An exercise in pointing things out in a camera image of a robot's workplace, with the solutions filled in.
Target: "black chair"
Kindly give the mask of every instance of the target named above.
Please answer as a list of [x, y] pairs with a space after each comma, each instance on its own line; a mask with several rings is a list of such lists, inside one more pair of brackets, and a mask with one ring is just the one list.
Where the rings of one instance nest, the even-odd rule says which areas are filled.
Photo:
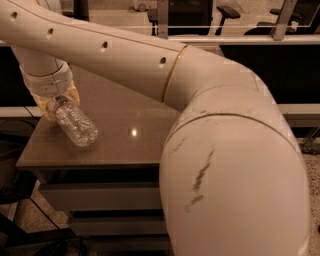
[[[288, 22], [287, 35], [314, 34], [320, 23], [320, 0], [298, 0], [294, 11]], [[271, 9], [270, 13], [280, 14], [280, 9]], [[297, 22], [296, 29], [292, 27], [293, 22]], [[245, 35], [268, 35], [272, 31], [275, 23], [259, 22], [257, 28], [251, 29]]]
[[[208, 35], [212, 22], [213, 0], [170, 0], [168, 35]], [[226, 19], [238, 19], [240, 14], [230, 6], [218, 6], [222, 18], [216, 35], [221, 35]], [[157, 35], [158, 10], [149, 9], [148, 19], [152, 23], [152, 35]]]

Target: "crumpled plastic bottle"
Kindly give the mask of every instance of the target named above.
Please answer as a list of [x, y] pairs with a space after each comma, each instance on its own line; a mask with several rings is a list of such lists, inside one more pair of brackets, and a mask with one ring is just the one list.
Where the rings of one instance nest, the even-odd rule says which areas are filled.
[[98, 129], [79, 106], [65, 96], [56, 98], [54, 115], [57, 123], [78, 147], [92, 144], [98, 137]]

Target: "table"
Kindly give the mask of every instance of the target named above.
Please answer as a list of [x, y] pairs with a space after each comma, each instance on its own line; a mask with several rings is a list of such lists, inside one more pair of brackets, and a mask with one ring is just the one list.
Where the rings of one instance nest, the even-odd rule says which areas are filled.
[[70, 228], [85, 236], [93, 250], [170, 248], [158, 172], [166, 136], [179, 113], [72, 69], [81, 108], [99, 130], [97, 141], [78, 148], [56, 123], [42, 118], [17, 167], [37, 177], [40, 193], [69, 216]]

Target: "chair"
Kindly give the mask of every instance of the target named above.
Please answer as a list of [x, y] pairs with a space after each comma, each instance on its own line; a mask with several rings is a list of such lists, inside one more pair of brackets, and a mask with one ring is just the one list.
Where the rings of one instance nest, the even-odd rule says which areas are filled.
[[[212, 21], [212, 0], [169, 0], [168, 35], [207, 35]], [[148, 10], [152, 35], [157, 35], [158, 9]]]
[[[280, 9], [271, 9], [271, 14], [279, 15]], [[286, 30], [287, 35], [314, 34], [320, 23], [320, 1], [298, 0]], [[251, 29], [245, 35], [268, 35], [275, 24], [271, 22], [259, 22], [257, 28]]]

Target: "hole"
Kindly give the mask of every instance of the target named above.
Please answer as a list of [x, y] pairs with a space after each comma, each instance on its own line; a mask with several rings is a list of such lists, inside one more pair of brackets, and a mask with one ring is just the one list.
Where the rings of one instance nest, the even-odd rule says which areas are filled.
[[10, 20], [11, 21], [15, 21], [18, 17], [18, 13], [17, 12], [13, 12], [11, 13], [11, 16], [10, 16]]
[[166, 57], [162, 57], [162, 58], [160, 59], [160, 65], [159, 65], [159, 67], [160, 67], [160, 68], [163, 68], [163, 67], [164, 67], [164, 64], [166, 64], [166, 62], [167, 62], [167, 58], [166, 58]]
[[166, 62], [167, 62], [166, 57], [161, 58], [160, 64], [166, 64]]
[[108, 48], [108, 42], [104, 42], [101, 46], [101, 51], [104, 52]]
[[48, 30], [47, 38], [50, 38], [53, 35], [53, 28]]

